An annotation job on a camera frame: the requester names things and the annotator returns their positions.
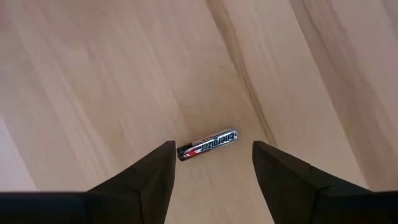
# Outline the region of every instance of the battery label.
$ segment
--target battery label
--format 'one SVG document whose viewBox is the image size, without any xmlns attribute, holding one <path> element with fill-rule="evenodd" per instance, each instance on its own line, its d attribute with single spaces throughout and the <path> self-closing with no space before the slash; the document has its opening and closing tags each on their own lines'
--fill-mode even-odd
<svg viewBox="0 0 398 224">
<path fill-rule="evenodd" d="M 236 140 L 238 140 L 238 132 L 235 129 L 227 129 L 193 142 L 191 147 L 179 153 L 178 158 L 183 161 Z"/>
</svg>

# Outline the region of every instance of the wooden floor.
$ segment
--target wooden floor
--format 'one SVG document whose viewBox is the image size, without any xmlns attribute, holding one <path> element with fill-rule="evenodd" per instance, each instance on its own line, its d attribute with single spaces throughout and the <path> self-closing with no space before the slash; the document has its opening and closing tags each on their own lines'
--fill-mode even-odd
<svg viewBox="0 0 398 224">
<path fill-rule="evenodd" d="M 394 0 L 0 0 L 0 190 L 87 190 L 230 127 L 238 142 L 177 162 L 167 223 L 272 223 L 254 140 L 397 190 L 397 15 Z"/>
</svg>

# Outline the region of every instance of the black plastic part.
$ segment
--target black plastic part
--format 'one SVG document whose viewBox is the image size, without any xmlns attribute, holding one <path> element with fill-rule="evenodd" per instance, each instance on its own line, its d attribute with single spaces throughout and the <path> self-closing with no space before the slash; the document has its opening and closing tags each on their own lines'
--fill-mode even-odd
<svg viewBox="0 0 398 224">
<path fill-rule="evenodd" d="M 252 159 L 275 224 L 398 223 L 398 193 L 374 193 L 264 142 Z"/>
<path fill-rule="evenodd" d="M 175 173 L 168 141 L 88 192 L 0 194 L 0 223 L 164 223 Z"/>
</svg>

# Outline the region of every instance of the energizer battery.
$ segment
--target energizer battery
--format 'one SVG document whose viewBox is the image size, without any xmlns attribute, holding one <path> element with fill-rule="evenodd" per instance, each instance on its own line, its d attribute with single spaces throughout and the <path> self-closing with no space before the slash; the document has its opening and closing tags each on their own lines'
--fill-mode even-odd
<svg viewBox="0 0 398 224">
<path fill-rule="evenodd" d="M 191 142 L 177 149 L 178 159 L 181 161 L 193 158 L 197 155 L 216 149 L 220 146 L 225 146 L 231 142 L 238 140 L 238 132 L 235 129 L 229 128 L 219 133 L 212 134 L 201 140 Z"/>
</svg>

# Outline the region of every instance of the light wood surface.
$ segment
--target light wood surface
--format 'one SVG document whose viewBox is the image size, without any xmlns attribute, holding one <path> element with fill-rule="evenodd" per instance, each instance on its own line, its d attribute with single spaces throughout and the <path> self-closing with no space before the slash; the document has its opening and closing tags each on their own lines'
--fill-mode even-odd
<svg viewBox="0 0 398 224">
<path fill-rule="evenodd" d="M 369 187 L 397 190 L 398 4 L 291 2 Z"/>
<path fill-rule="evenodd" d="M 0 1 L 0 189 L 87 190 L 166 140 L 230 127 L 238 142 L 177 162 L 167 223 L 272 223 L 254 140 L 396 189 L 388 4 Z"/>
</svg>

